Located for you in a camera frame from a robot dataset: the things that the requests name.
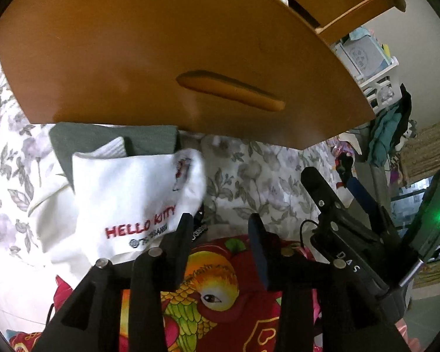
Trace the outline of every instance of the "leaf pattern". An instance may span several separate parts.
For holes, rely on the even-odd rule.
[[[238,238],[230,238],[225,241],[225,246],[228,250],[231,251],[233,255],[241,253],[241,251],[246,250],[246,245],[241,239]]]
[[[181,138],[192,134],[182,132]],[[205,159],[207,194],[205,220],[210,225],[246,224],[259,213],[269,227],[299,227],[305,219],[317,220],[319,211],[300,183],[301,171],[316,167],[331,187],[338,176],[326,144],[294,150],[224,136],[204,136],[200,150]]]
[[[47,135],[20,109],[0,64],[0,248],[29,264],[37,250],[27,210],[39,185],[40,168],[56,162]]]

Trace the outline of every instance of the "white basket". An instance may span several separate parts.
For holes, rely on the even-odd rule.
[[[396,103],[402,98],[399,78],[397,76],[396,67],[399,65],[396,57],[391,58],[391,64],[378,74],[374,75],[367,81],[360,83],[359,87],[365,95],[373,112],[377,114],[384,108]],[[385,86],[390,86],[394,91],[394,96],[384,102],[378,98],[378,92]]]

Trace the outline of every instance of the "floor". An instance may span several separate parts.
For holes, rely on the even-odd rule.
[[[409,337],[418,338],[426,349],[440,331],[440,295],[413,300],[404,320]]]
[[[0,331],[42,331],[57,285],[44,268],[0,250]]]

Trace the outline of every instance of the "parrot print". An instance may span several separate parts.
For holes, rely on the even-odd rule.
[[[189,256],[184,283],[176,292],[162,292],[161,302],[168,301],[165,316],[178,324],[179,335],[169,351],[194,352],[197,339],[217,323],[200,314],[199,307],[212,311],[228,311],[238,298],[235,270],[228,260],[211,251],[198,251]]]

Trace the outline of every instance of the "metal screw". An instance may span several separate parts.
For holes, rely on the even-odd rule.
[[[283,247],[280,249],[280,253],[284,257],[291,257],[295,252],[293,251],[293,249],[291,247]]]
[[[105,268],[109,264],[109,260],[107,258],[100,258],[96,261],[95,266],[97,268]]]
[[[336,259],[333,261],[333,265],[336,268],[345,268],[347,266],[347,264],[345,263],[345,261],[340,260],[340,259]]]
[[[148,250],[148,255],[151,257],[159,257],[161,254],[163,254],[163,250],[160,247],[152,247]]]

